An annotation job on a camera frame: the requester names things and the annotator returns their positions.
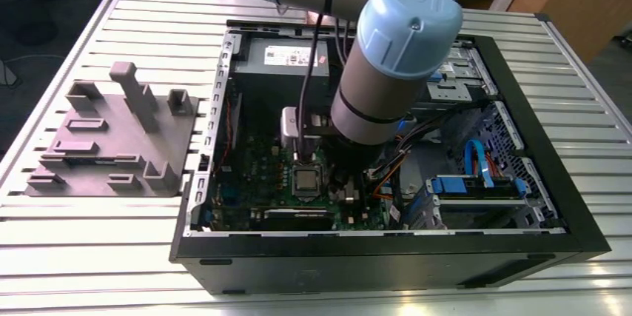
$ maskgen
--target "power supply label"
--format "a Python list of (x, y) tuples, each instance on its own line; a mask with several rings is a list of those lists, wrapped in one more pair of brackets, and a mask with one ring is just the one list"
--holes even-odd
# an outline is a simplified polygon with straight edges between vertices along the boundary
[[(310, 62), (310, 47), (267, 46), (265, 64), (270, 66), (307, 67)], [(315, 56), (315, 67), (318, 67), (318, 52)]]

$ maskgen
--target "aluminum table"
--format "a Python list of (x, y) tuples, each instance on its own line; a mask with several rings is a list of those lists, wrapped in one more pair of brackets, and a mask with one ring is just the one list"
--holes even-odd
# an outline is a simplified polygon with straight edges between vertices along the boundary
[[(303, 23), (261, 0), (103, 0), (0, 163), (0, 313), (90, 315), (614, 315), (632, 313), (632, 130), (555, 27), (533, 14), (467, 11), (493, 36), (614, 251), (499, 289), (211, 296), (167, 260), (181, 196), (31, 198), (29, 174), (77, 80), (103, 93), (134, 61), (157, 95), (186, 88), (210, 108), (227, 19)], [(209, 118), (197, 119), (197, 131)], [(191, 149), (201, 146), (199, 132)], [(197, 167), (191, 154), (186, 168)]]

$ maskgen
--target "white label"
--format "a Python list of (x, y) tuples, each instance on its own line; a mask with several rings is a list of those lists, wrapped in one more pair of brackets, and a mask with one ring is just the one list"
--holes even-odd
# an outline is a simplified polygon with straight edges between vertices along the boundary
[[(265, 64), (270, 66), (299, 66), (307, 67), (310, 62), (310, 47), (295, 47), (295, 46), (267, 46)], [(315, 56), (315, 67), (318, 63), (326, 63), (326, 58), (318, 58), (318, 52)]]
[(394, 216), (394, 219), (399, 222), (399, 218), (402, 217), (402, 213), (399, 212), (395, 205), (391, 205), (390, 213), (391, 213), (391, 216)]

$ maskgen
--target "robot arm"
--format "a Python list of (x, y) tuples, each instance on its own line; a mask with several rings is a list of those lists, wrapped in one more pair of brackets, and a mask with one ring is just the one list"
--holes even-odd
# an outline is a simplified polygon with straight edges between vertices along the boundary
[(330, 145), (363, 170), (445, 62), (463, 24), (455, 0), (270, 0), (355, 21), (357, 41), (331, 109), (339, 142)]

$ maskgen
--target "blue cable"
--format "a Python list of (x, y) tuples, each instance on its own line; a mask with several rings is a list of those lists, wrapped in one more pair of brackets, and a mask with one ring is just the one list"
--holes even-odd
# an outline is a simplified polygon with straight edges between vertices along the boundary
[(470, 140), (466, 144), (466, 174), (473, 175), (473, 148), (477, 149), (478, 156), (478, 170), (479, 174), (483, 175), (486, 186), (494, 188), (493, 175), (490, 174), (490, 165), (486, 159), (486, 148), (479, 140)]

